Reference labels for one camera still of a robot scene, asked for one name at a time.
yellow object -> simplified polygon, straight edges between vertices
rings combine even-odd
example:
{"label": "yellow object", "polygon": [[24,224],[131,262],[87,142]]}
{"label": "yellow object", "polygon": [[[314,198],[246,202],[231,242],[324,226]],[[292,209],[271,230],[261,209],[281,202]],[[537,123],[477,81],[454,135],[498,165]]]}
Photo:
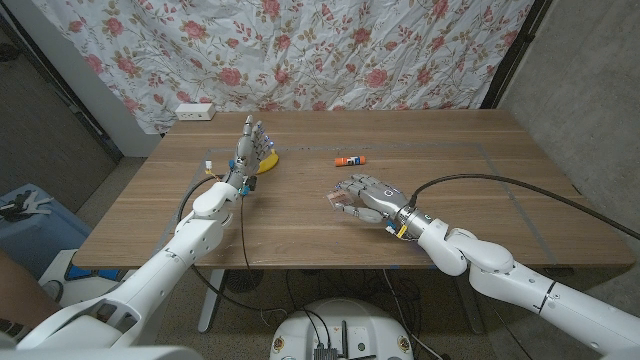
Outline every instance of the yellow object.
{"label": "yellow object", "polygon": [[407,231],[407,225],[402,225],[400,231],[398,231],[398,233],[396,234],[398,239],[402,239],[402,235],[404,235],[405,231]]}
{"label": "yellow object", "polygon": [[272,167],[276,166],[278,163],[278,154],[274,149],[271,149],[271,155],[267,156],[266,159],[260,161],[260,169],[258,169],[258,174],[262,174],[265,171],[271,170]]}

cable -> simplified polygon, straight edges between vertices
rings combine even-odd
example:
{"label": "cable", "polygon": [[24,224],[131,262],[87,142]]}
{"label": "cable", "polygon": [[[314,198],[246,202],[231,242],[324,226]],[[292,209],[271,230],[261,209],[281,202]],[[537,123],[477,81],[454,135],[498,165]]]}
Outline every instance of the cable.
{"label": "cable", "polygon": [[207,287],[213,291],[214,293],[216,293],[216,295],[220,296],[221,298],[225,299],[226,301],[232,303],[233,305],[236,305],[238,307],[241,307],[243,309],[247,309],[247,310],[251,310],[251,311],[257,311],[257,312],[274,312],[274,311],[282,311],[283,313],[285,313],[286,315],[289,315],[289,313],[282,308],[270,308],[270,309],[258,309],[258,308],[254,308],[251,307],[249,305],[245,305],[243,303],[239,303],[235,300],[233,300],[232,298],[226,296],[225,294],[223,294],[220,290],[216,289],[215,286],[211,285],[211,283],[209,282],[209,280],[207,280],[207,278],[204,277],[204,275],[202,275],[202,273],[200,272],[200,270],[198,270],[198,268],[195,265],[191,265],[191,270],[193,270],[193,272],[196,273],[196,275],[198,276],[198,278],[205,284],[207,285]]}
{"label": "cable", "polygon": [[611,220],[610,218],[600,214],[597,211],[591,210],[588,207],[585,207],[583,205],[578,204],[575,201],[569,200],[563,196],[560,196],[558,194],[555,194],[551,191],[539,188],[537,186],[519,181],[519,180],[515,180],[515,179],[511,179],[508,177],[504,177],[504,176],[497,176],[497,175],[487,175],[487,174],[456,174],[456,175],[449,175],[449,176],[444,176],[441,178],[437,178],[435,180],[431,180],[428,183],[420,186],[414,193],[413,195],[411,195],[411,200],[409,200],[409,203],[407,204],[407,206],[409,207],[415,207],[416,206],[416,201],[418,200],[418,194],[420,194],[420,192],[430,186],[433,186],[435,184],[441,183],[441,182],[445,182],[445,181],[449,181],[449,180],[456,180],[456,179],[484,179],[484,180],[494,180],[494,181],[501,181],[501,182],[506,182],[509,184],[513,184],[516,186],[520,186],[523,187],[525,189],[529,189],[532,191],[535,191],[537,193],[540,193],[542,195],[548,196],[554,200],[558,200],[562,203],[565,203],[571,207],[574,207],[588,215],[593,216],[594,218],[610,225],[613,226],[614,228],[624,232],[625,234],[629,235],[629,236],[633,236],[634,238],[640,240],[640,233],[637,233],[631,229],[629,229],[628,227],[614,221]]}
{"label": "cable", "polygon": [[215,178],[216,178],[215,176],[208,176],[208,177],[198,181],[198,183],[193,185],[193,187],[191,189],[189,189],[189,191],[187,191],[185,196],[182,198],[182,201],[180,202],[180,207],[178,207],[178,222],[180,222],[180,220],[182,220],[182,212],[184,211],[184,207],[187,205],[187,201],[189,201],[189,198],[191,197],[193,192],[196,191],[196,189],[199,188],[200,185],[206,183],[209,180],[215,179]]}
{"label": "cable", "polygon": [[[249,259],[247,258],[247,248],[244,245],[244,196],[240,198],[240,237],[242,238],[242,252],[244,254],[244,263],[247,265],[247,271],[249,271],[249,279],[251,279],[251,284],[253,285],[253,290],[256,292],[258,302],[262,303],[262,301],[260,300],[260,294],[258,293],[258,285],[256,285],[256,282],[253,279],[253,274],[251,273],[251,266],[249,266]],[[262,318],[262,322],[264,322],[265,325],[271,326],[269,325],[267,320],[264,319],[264,316],[262,314],[262,305],[260,305],[260,317]]]}
{"label": "cable", "polygon": [[[216,179],[217,176],[209,176],[206,177],[202,180],[200,180],[199,182],[197,182],[195,185],[193,185],[193,187],[191,187],[191,189],[189,189],[189,191],[187,191],[187,193],[185,194],[185,196],[182,198],[182,201],[180,202],[180,207],[178,208],[178,222],[182,219],[182,213],[184,211],[184,207],[187,205],[187,201],[189,201],[189,198],[191,197],[191,195],[193,194],[194,191],[196,191],[197,188],[199,188],[202,184],[204,184],[205,182],[212,180],[212,179]],[[240,219],[242,219],[242,207],[240,208]],[[213,291],[214,293],[216,293],[216,295],[220,296],[221,298],[225,299],[226,301],[229,301],[230,303],[241,307],[243,309],[247,309],[247,310],[251,310],[251,311],[259,311],[260,312],[260,317],[262,317],[262,321],[264,320],[264,317],[262,316],[262,313],[269,313],[269,312],[274,312],[274,311],[282,311],[285,313],[285,315],[289,315],[289,313],[287,313],[287,311],[285,309],[282,308],[270,308],[270,309],[258,309],[258,308],[254,308],[242,303],[239,303],[233,299],[231,299],[230,297],[224,295],[220,290],[216,289],[215,286],[211,285],[211,283],[209,282],[209,280],[207,280],[207,278],[204,277],[204,275],[202,275],[202,273],[198,270],[198,268],[195,265],[191,265],[191,269],[193,270],[193,272],[196,273],[196,275],[198,276],[198,278],[200,279],[200,281],[202,281],[211,291]]]}
{"label": "cable", "polygon": [[[293,294],[291,293],[291,287],[289,287],[289,269],[287,269],[287,271],[285,272],[284,280],[287,283],[287,292],[289,293],[289,298],[291,299],[291,304],[293,305],[293,309],[294,309],[294,311],[298,310],[298,307],[296,306],[296,301],[293,299]],[[331,336],[329,335],[329,328],[327,327],[327,324],[320,317],[320,315],[314,313],[311,310],[307,310],[304,307],[304,305],[302,305],[302,310],[304,311],[305,314],[307,314],[307,317],[309,318],[309,321],[311,321],[311,326],[313,326],[313,330],[316,331],[316,336],[318,337],[318,343],[320,343],[320,344],[321,344],[321,342],[320,342],[320,333],[318,333],[318,328],[316,328],[316,324],[311,319],[311,316],[309,315],[309,313],[315,315],[318,319],[320,319],[320,321],[322,321],[322,325],[324,325],[324,330],[327,332],[327,347],[329,349],[331,349]]]}
{"label": "cable", "polygon": [[400,307],[400,302],[398,301],[398,297],[396,296],[396,292],[393,289],[393,286],[391,285],[391,281],[389,281],[389,277],[387,276],[387,270],[386,269],[382,269],[382,273],[384,274],[384,278],[385,280],[387,280],[387,285],[389,285],[389,290],[391,290],[391,294],[393,294],[393,299],[396,301],[396,305],[398,306],[398,312],[400,313],[400,319],[402,319],[402,324],[404,324],[405,329],[407,330],[407,332],[410,334],[410,336],[416,340],[418,342],[418,344],[422,345],[423,348],[425,348],[427,351],[429,351],[433,356],[435,356],[438,360],[442,360],[442,357],[440,357],[440,355],[438,355],[437,352],[433,351],[430,347],[428,347],[427,345],[425,345],[422,341],[420,341],[420,339],[418,339],[417,336],[413,335],[410,331],[409,328],[407,327],[407,323],[404,320],[404,314],[402,313],[402,308]]}
{"label": "cable", "polygon": [[524,348],[524,346],[522,346],[522,344],[520,343],[520,340],[518,340],[518,338],[516,337],[516,335],[511,331],[511,329],[509,328],[509,326],[507,326],[507,323],[502,319],[502,316],[500,316],[500,313],[498,313],[498,310],[496,310],[495,307],[493,307],[493,304],[491,303],[491,301],[489,301],[489,299],[485,298],[485,300],[487,301],[487,303],[489,304],[489,306],[491,306],[491,309],[493,309],[493,312],[496,313],[496,315],[498,315],[498,319],[500,319],[500,322],[502,323],[502,325],[504,326],[505,329],[507,329],[507,331],[509,332],[509,334],[511,335],[511,337],[513,338],[513,340],[515,340],[516,344],[518,344],[518,346],[520,347],[520,349],[524,352],[525,355],[527,355],[527,357],[529,358],[529,360],[533,360],[533,358],[531,357],[531,355],[529,355],[529,353],[527,352],[527,350]]}

wall outlet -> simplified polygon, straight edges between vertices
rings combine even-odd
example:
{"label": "wall outlet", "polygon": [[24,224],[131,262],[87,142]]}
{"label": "wall outlet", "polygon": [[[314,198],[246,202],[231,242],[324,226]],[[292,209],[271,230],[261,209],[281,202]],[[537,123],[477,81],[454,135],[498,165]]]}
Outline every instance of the wall outlet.
{"label": "wall outlet", "polygon": [[213,104],[180,104],[176,109],[178,120],[211,120],[215,113]]}

white fabric backdrop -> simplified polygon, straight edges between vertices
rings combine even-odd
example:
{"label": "white fabric backdrop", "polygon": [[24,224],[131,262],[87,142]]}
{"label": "white fabric backdrop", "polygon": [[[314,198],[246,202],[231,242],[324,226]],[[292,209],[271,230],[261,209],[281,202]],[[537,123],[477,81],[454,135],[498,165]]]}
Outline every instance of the white fabric backdrop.
{"label": "white fabric backdrop", "polygon": [[33,0],[147,133],[218,111],[477,108],[533,0]]}

white robotic arm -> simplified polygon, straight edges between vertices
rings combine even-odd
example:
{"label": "white robotic arm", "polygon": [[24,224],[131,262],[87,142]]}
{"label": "white robotic arm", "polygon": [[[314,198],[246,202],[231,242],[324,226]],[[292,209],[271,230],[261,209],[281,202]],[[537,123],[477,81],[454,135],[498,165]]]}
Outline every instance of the white robotic arm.
{"label": "white robotic arm", "polygon": [[255,175],[273,143],[261,122],[249,116],[231,170],[200,195],[176,227],[169,243],[110,293],[66,307],[49,317],[17,346],[34,348],[110,348],[135,345],[147,321],[196,260],[213,251],[232,220],[229,207]]}
{"label": "white robotic arm", "polygon": [[[542,276],[514,261],[498,244],[478,240],[462,229],[447,234],[446,223],[406,206],[409,201],[395,187],[357,174],[338,188],[361,198],[369,207],[366,210],[377,211],[378,221],[398,222],[401,228],[395,234],[417,239],[444,273],[458,276],[469,267],[469,281],[476,291],[540,315],[603,355],[640,348],[639,318]],[[358,216],[359,211],[345,212]]]}

